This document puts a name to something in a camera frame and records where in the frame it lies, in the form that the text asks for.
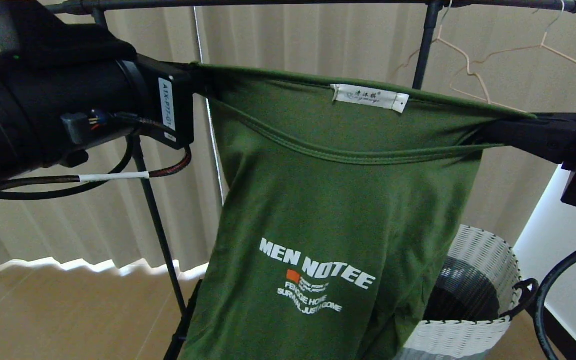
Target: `curtain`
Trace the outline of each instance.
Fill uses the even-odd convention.
[[[115,36],[158,60],[202,60],[410,86],[416,57],[407,68],[395,70],[419,48],[425,11],[420,4],[272,5],[123,10],[110,11],[107,17]],[[558,13],[533,12],[480,5],[451,9],[443,38],[473,60],[492,51],[537,45]],[[89,16],[62,19],[92,22]],[[576,14],[563,14],[546,43],[576,58]],[[423,90],[463,97],[450,89],[453,74],[462,66],[461,55],[433,44]],[[482,74],[495,102],[527,112],[576,112],[576,67],[545,50],[503,54],[473,68]],[[463,74],[455,86],[482,96],[477,82]],[[218,175],[206,103],[199,96],[194,111],[192,165],[152,181],[182,269],[208,260],[222,193],[227,192]],[[119,162],[124,146],[125,141],[117,140],[94,148],[91,161],[75,170],[56,166],[32,175],[102,173]],[[174,164],[183,156],[148,138],[143,147],[149,169]],[[554,169],[554,164],[514,148],[487,150],[462,223],[514,244]],[[59,200],[0,200],[0,264],[50,256],[58,262],[83,258],[91,264],[111,259],[119,267],[141,258],[153,267],[162,264],[140,183],[115,181]]]

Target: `orange square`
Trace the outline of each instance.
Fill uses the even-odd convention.
[[[286,272],[286,279],[292,281],[295,284],[299,284],[299,278],[301,278],[301,275],[293,269],[288,269],[288,272]]]

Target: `woven basket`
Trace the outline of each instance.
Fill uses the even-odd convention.
[[[537,281],[522,281],[512,248],[462,225],[423,317],[396,360],[479,360],[530,305]]]

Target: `beige hanger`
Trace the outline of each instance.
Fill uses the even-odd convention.
[[[555,18],[551,23],[549,23],[548,27],[546,27],[546,32],[544,32],[543,34],[543,38],[541,39],[541,43],[539,45],[533,45],[533,46],[524,46],[524,47],[515,47],[515,48],[510,48],[508,50],[501,50],[501,51],[495,51],[490,53],[489,55],[487,55],[485,57],[485,59],[480,60],[480,61],[473,61],[473,64],[484,64],[485,62],[487,62],[491,57],[493,57],[494,55],[498,55],[498,54],[503,54],[503,53],[510,53],[512,51],[520,51],[520,50],[528,50],[528,49],[545,49],[547,51],[550,51],[551,53],[558,55],[559,57],[562,57],[563,59],[568,60],[569,62],[573,63],[576,65],[576,60],[573,59],[572,57],[558,51],[555,50],[554,48],[549,47],[548,45],[546,45],[546,38],[548,37],[548,31],[551,29],[551,27],[553,26],[554,23],[557,23],[557,21],[562,17],[562,14],[565,11],[565,7],[566,4],[564,2],[564,0],[561,0],[561,12],[559,12],[559,15],[557,16],[557,18]],[[450,89],[452,89],[453,91],[456,91],[460,94],[464,94],[466,96],[470,96],[471,98],[475,98],[478,100],[482,100],[482,101],[487,101],[489,104],[494,104],[494,105],[499,105],[501,107],[506,107],[508,109],[513,109],[513,110],[519,110],[519,109],[515,109],[514,107],[510,107],[510,106],[506,106],[503,104],[498,104],[496,102],[490,102],[490,98],[489,96],[487,96],[486,98],[481,98],[480,96],[476,96],[476,95],[472,95],[470,93],[467,93],[465,91],[461,91],[460,89],[457,89],[453,86],[453,83],[455,82],[455,78],[457,77],[457,75],[459,75],[462,71],[464,71],[464,69],[467,70],[467,67],[464,66],[462,68],[460,68],[453,76],[452,79],[450,80]]]
[[[486,96],[485,101],[487,101],[488,104],[492,104],[492,102],[490,101],[490,94],[489,94],[488,88],[486,87],[484,79],[478,73],[471,71],[471,58],[470,58],[470,56],[468,56],[468,54],[464,50],[461,50],[461,48],[455,46],[452,43],[449,43],[448,41],[446,41],[445,39],[442,38],[442,30],[444,29],[444,20],[446,20],[446,15],[448,15],[448,12],[450,11],[450,9],[452,7],[453,7],[453,0],[450,0],[450,4],[448,5],[446,12],[443,13],[443,16],[441,18],[441,22],[439,23],[439,30],[437,31],[437,38],[434,39],[432,41],[432,43],[442,43],[442,44],[446,45],[447,47],[451,48],[452,50],[455,50],[459,54],[463,55],[463,57],[466,59],[466,66],[461,68],[460,71],[466,69],[466,73],[468,74],[468,76],[475,76],[477,78],[477,80],[479,81],[479,84],[481,85],[481,89],[483,90],[484,95]],[[398,66],[395,69],[392,77],[394,78],[400,69],[407,68],[410,65],[410,60],[414,57],[414,55],[418,54],[420,50],[421,49],[418,49],[417,51],[414,51],[412,54],[410,54],[410,56],[407,59],[406,64],[400,64],[400,66]]]

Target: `green t-shirt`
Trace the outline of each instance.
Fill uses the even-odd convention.
[[[202,65],[230,187],[181,359],[391,360],[480,164],[526,116],[362,80]]]

